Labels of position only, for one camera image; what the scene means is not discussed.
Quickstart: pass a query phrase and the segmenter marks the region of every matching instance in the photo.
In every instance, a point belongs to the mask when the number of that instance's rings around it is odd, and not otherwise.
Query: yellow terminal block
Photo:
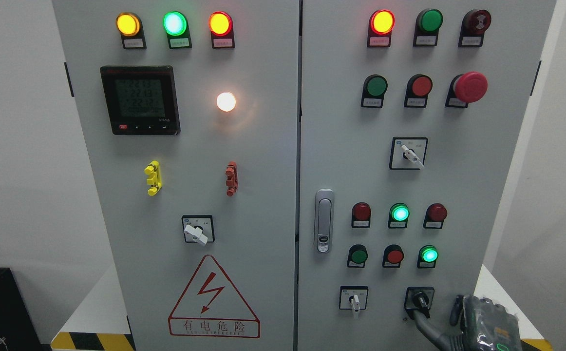
[[[147,178],[147,185],[151,186],[147,193],[149,194],[149,196],[154,196],[160,191],[160,189],[162,189],[160,162],[152,160],[145,168],[145,174],[149,176]]]

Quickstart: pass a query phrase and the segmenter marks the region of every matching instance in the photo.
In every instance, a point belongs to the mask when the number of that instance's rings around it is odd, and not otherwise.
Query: electrical control cabinet
[[[299,7],[54,1],[139,350],[293,348]],[[125,66],[176,102],[127,69],[110,120],[100,69]]]
[[[136,347],[434,349],[554,4],[54,0]]]
[[[404,309],[407,289],[433,292],[431,319],[446,330],[456,295],[473,293],[554,4],[303,2],[299,351],[436,349]],[[387,36],[388,47],[368,47]],[[372,75],[388,89],[367,84]],[[416,75],[430,79],[408,86]],[[381,108],[359,105],[368,94]],[[371,226],[351,225],[359,203]],[[362,268],[349,264],[355,245],[367,249]],[[357,315],[341,308],[350,286],[367,287]]]

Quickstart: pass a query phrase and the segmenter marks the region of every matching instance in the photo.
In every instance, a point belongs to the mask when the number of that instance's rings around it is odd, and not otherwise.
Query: gray metal panel
[[[301,211],[298,349],[434,350],[404,322],[408,286],[436,289],[432,320],[448,328],[457,293],[472,293],[504,187],[521,120],[546,37],[553,0],[390,2],[305,0],[302,38]],[[395,14],[392,46],[366,47],[372,13]],[[439,9],[445,18],[437,47],[413,47],[417,14]],[[488,9],[492,25],[480,48],[457,47],[461,21]],[[486,96],[468,109],[444,107],[457,74],[480,71]],[[388,80],[383,109],[359,107],[370,74]],[[404,109],[406,83],[427,74],[434,87],[425,109]],[[390,171],[392,137],[428,137],[423,171]],[[315,194],[332,189],[334,226],[326,254],[313,245]],[[372,227],[352,229],[357,202],[372,207]],[[387,229],[396,202],[411,210],[407,229]],[[423,229],[426,208],[448,209],[443,229]],[[363,244],[365,269],[346,267],[348,249]],[[398,244],[402,267],[381,267],[383,250]],[[436,269],[417,269],[425,244],[436,245]],[[354,320],[340,311],[340,285],[367,285],[367,309]]]
[[[56,0],[54,8],[138,349],[292,349],[298,1]],[[208,18],[219,10],[234,20],[235,49],[211,48]],[[140,16],[146,50],[122,48],[114,20],[123,11]],[[167,11],[185,14],[193,48],[168,49]],[[99,75],[105,65],[172,65],[181,134],[114,136]],[[222,91],[238,99],[232,113],[215,105]],[[164,185],[149,197],[143,169],[153,159]],[[239,170],[234,197],[225,194],[230,160]],[[194,214],[213,215],[215,243],[184,242],[181,216]],[[259,317],[261,338],[170,335],[168,316],[205,254]]]

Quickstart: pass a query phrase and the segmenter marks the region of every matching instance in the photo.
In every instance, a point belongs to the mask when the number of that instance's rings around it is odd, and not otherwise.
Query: green indicator light
[[[188,28],[188,22],[183,14],[176,11],[164,15],[164,29],[172,36],[180,36]]]
[[[392,218],[402,222],[408,218],[408,207],[405,204],[395,204],[392,206]]]
[[[367,253],[365,251],[357,250],[351,255],[352,262],[355,264],[362,264],[367,260]]]
[[[387,90],[387,82],[383,78],[374,77],[367,82],[367,92],[372,96],[381,96]]]
[[[439,10],[427,10],[421,15],[418,24],[422,31],[432,33],[443,24],[443,14]]]
[[[435,249],[434,246],[426,246],[421,249],[421,258],[425,260],[425,262],[435,262],[438,257],[439,253],[437,253],[437,249]]]

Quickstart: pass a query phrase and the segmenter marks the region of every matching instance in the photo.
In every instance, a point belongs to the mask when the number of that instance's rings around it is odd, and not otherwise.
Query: digital power meter
[[[172,66],[104,66],[101,80],[112,133],[176,135],[181,131]]]

